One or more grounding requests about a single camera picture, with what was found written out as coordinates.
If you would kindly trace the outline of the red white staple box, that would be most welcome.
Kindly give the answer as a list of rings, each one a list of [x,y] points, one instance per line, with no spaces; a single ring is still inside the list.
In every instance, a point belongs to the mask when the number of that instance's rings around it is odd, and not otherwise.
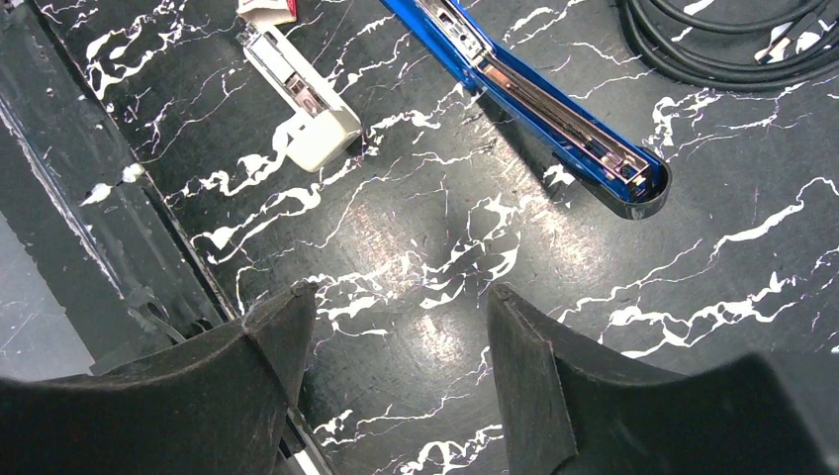
[[[256,26],[278,26],[297,21],[296,0],[237,0],[236,14]]]

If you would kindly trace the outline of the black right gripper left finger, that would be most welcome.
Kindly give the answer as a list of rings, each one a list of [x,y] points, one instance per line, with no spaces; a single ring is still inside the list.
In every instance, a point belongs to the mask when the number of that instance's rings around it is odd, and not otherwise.
[[[317,288],[99,375],[1,382],[5,474],[273,474]]]

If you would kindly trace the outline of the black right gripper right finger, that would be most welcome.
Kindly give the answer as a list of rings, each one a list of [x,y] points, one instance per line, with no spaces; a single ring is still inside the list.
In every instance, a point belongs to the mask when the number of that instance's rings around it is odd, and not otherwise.
[[[505,284],[488,339],[512,474],[834,474],[838,357],[749,352],[696,375],[625,356]]]

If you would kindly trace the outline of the beige small stapler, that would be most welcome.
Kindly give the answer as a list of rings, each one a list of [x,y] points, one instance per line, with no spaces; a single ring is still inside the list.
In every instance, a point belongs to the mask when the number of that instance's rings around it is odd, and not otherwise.
[[[276,27],[248,23],[237,39],[294,111],[285,125],[285,154],[300,168],[320,170],[361,135],[357,114]]]

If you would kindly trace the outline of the blue stapler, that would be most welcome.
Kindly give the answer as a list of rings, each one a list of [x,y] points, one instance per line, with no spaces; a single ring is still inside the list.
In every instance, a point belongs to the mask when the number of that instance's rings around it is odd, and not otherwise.
[[[383,3],[466,89],[491,97],[616,215],[637,221],[664,207],[672,178],[665,160],[622,137],[498,45],[458,2]]]

